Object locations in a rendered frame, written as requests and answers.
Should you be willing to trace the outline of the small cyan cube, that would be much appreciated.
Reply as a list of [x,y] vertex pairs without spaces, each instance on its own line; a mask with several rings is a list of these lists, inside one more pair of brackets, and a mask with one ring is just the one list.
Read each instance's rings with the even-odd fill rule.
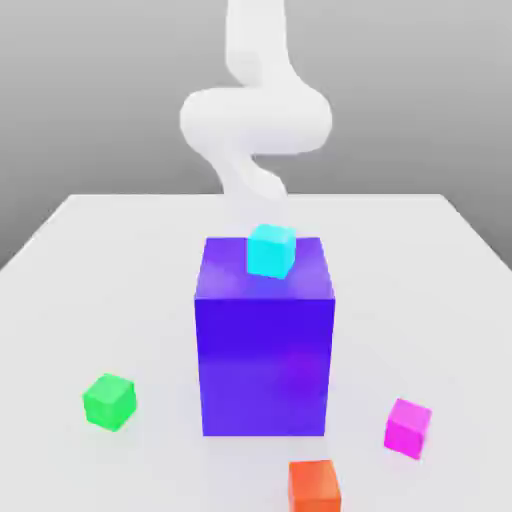
[[247,239],[247,272],[285,279],[294,265],[296,232],[293,228],[260,224]]

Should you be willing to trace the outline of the large blue box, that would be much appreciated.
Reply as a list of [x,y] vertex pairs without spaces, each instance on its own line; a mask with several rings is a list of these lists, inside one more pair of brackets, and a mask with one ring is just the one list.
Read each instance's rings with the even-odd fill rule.
[[244,238],[207,238],[194,296],[206,436],[321,436],[335,294],[319,238],[283,280],[246,270]]

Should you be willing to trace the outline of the small magenta cube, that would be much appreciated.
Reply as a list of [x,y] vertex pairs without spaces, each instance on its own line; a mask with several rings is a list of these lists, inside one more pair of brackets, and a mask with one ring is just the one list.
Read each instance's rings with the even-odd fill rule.
[[419,460],[431,417],[431,409],[398,398],[386,422],[384,446]]

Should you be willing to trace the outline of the small green cube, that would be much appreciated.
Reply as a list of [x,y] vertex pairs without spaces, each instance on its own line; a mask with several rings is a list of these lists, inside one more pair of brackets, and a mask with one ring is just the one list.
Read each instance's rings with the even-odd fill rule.
[[118,431],[137,407],[134,382],[103,374],[82,395],[86,419],[106,430]]

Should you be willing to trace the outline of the small orange cube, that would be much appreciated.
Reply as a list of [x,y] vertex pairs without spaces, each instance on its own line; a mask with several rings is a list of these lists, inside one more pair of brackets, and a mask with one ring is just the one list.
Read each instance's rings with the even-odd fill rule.
[[288,502],[289,512],[341,512],[342,495],[333,462],[290,462]]

